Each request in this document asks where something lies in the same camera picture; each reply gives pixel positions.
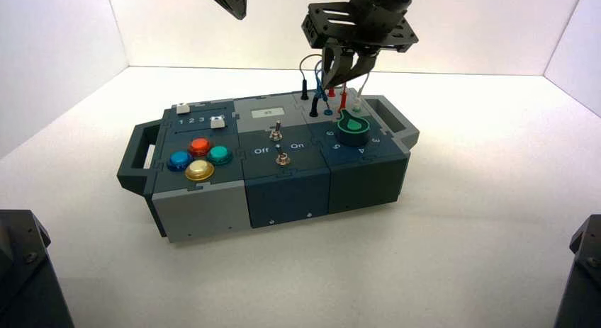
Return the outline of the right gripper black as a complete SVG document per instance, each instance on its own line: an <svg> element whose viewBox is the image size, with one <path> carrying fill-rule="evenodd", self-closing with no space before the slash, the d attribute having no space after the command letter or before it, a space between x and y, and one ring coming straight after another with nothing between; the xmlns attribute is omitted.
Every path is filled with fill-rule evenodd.
<svg viewBox="0 0 601 328"><path fill-rule="evenodd" d="M350 2L309 4L301 28L313 49L336 42L346 47L378 47L405 52L419 41L403 12L391 12L377 6L362 8ZM353 56L345 49L322 50L322 86L325 89L369 73L378 55L359 55L355 64Z"/></svg>

